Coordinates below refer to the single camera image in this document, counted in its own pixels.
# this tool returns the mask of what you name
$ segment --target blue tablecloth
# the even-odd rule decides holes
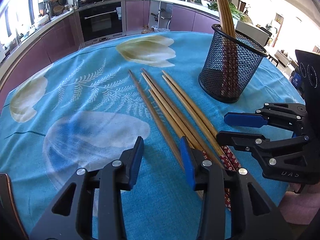
[[[271,140],[290,138],[291,132],[274,127],[229,127],[223,116],[228,111],[254,112],[265,102],[303,103],[266,58],[238,102],[224,104],[209,97],[200,88],[198,75],[211,40],[210,34],[170,32],[93,45],[41,70],[8,95],[0,118],[0,172],[12,179],[15,203],[28,233],[78,167],[89,171],[104,167],[140,135],[145,150],[138,181],[131,192],[122,193],[128,239],[195,239],[201,201],[187,185],[128,70],[147,89],[140,75],[145,68],[190,118],[162,80],[164,69],[217,130],[262,133]],[[287,183],[264,179],[250,154],[234,152],[278,204]],[[226,214],[229,237],[230,213]]]

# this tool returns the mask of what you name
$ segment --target green vegetable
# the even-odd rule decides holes
[[[242,21],[242,22],[250,22],[251,20],[248,20],[248,16],[246,14],[244,14],[243,12],[239,11],[237,9],[237,7],[229,2],[229,6],[230,6],[230,11],[232,14],[232,17],[238,21]],[[208,5],[208,8],[214,11],[218,11],[218,4],[217,2],[211,2],[211,4]]]

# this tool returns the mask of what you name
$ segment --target oven door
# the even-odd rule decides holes
[[[91,7],[79,16],[84,41],[123,32],[121,2]]]

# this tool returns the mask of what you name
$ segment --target wire mesh basket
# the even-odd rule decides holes
[[[236,39],[212,25],[213,39],[199,75],[202,89],[224,103],[236,102],[267,51],[256,41],[236,30]]]

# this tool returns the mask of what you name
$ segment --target white bowl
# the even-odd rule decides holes
[[[201,0],[201,3],[204,7],[208,7],[208,5],[210,4],[209,1],[205,1],[205,0]]]

